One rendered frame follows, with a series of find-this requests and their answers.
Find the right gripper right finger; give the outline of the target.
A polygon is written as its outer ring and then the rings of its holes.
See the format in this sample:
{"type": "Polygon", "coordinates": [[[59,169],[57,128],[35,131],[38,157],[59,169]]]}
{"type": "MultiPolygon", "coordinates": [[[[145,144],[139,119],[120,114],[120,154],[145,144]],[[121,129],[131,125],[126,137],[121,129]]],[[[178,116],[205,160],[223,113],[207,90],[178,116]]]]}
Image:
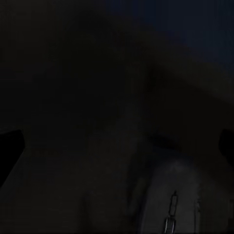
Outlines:
{"type": "Polygon", "coordinates": [[[234,169],[234,131],[223,130],[218,146],[234,169]]]}

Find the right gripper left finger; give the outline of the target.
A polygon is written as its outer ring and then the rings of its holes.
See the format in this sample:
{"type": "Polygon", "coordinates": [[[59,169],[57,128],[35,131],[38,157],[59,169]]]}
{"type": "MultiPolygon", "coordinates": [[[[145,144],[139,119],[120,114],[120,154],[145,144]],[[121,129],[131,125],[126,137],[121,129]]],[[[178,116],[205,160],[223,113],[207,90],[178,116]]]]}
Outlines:
{"type": "Polygon", "coordinates": [[[21,130],[0,135],[0,188],[25,148],[21,130]]]}

